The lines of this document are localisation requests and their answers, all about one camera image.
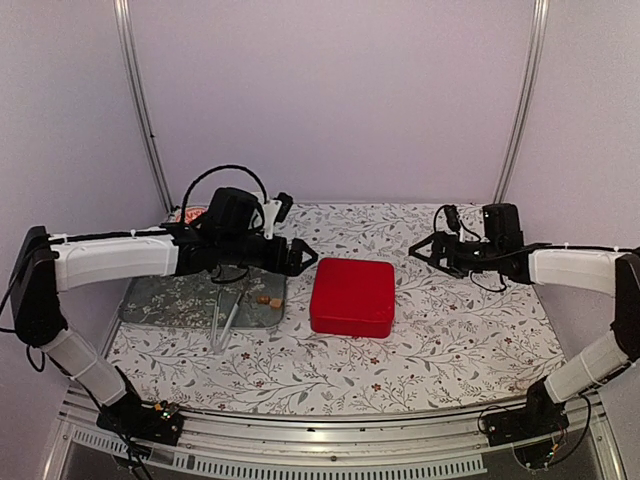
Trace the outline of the red box lid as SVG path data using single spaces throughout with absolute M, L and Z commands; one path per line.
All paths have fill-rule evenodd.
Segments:
M 321 325 L 390 325 L 395 317 L 395 270 L 391 263 L 323 258 L 317 267 L 310 318 Z

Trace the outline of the red chocolate box base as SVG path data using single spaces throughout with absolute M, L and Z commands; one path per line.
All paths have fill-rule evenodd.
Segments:
M 312 314 L 311 329 L 316 333 L 350 337 L 386 338 L 390 335 L 395 317 L 382 315 L 371 318 L 364 316 L 329 316 Z

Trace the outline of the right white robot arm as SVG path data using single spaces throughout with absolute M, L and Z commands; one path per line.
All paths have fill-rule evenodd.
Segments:
M 639 359 L 639 252 L 617 247 L 525 244 L 515 205 L 482 208 L 484 235 L 466 241 L 466 229 L 453 205 L 437 211 L 447 228 L 410 246 L 408 253 L 455 278 L 495 272 L 523 285 L 557 285 L 606 294 L 614 300 L 613 321 L 602 337 L 527 391 L 528 406 L 517 427 L 537 436 L 556 417 L 560 405 L 601 384 Z

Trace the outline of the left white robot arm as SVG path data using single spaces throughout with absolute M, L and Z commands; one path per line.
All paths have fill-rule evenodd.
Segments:
M 295 277 L 317 253 L 303 240 L 274 233 L 291 209 L 290 196 L 274 199 L 232 187 L 215 191 L 193 219 L 186 206 L 176 221 L 129 232 L 51 235 L 31 228 L 21 246 L 1 304 L 11 308 L 7 333 L 37 349 L 85 387 L 128 434 L 148 426 L 148 412 L 115 366 L 72 329 L 59 295 L 84 285 L 138 277 L 212 273 L 222 266 Z

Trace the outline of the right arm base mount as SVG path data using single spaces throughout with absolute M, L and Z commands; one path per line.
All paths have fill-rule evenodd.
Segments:
M 490 446 L 529 440 L 569 427 L 566 403 L 552 400 L 545 380 L 540 379 L 527 389 L 524 406 L 492 406 L 479 416 L 478 430 L 487 437 Z

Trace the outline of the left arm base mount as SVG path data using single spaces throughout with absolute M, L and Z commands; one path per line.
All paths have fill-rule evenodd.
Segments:
M 133 385 L 126 383 L 122 398 L 113 405 L 100 407 L 96 425 L 123 437 L 176 446 L 184 421 L 178 404 L 143 401 Z

